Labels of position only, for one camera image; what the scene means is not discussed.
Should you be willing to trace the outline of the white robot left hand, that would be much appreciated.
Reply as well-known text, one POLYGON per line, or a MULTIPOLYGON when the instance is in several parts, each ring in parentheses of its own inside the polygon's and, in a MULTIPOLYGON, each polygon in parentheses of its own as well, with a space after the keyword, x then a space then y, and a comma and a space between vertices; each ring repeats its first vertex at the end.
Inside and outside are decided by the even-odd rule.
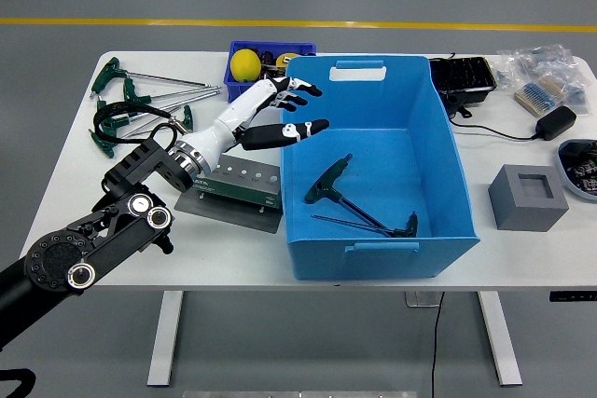
POLYGON ((170 151, 190 176, 209 174, 217 167, 220 156, 240 145, 246 151, 270 149, 296 144, 329 127, 322 118, 302 123, 270 124, 253 127, 257 114, 269 108, 294 112, 307 101, 295 92, 305 91, 319 97, 322 91, 299 78, 284 76, 256 82, 233 101, 209 128, 186 134, 170 151))

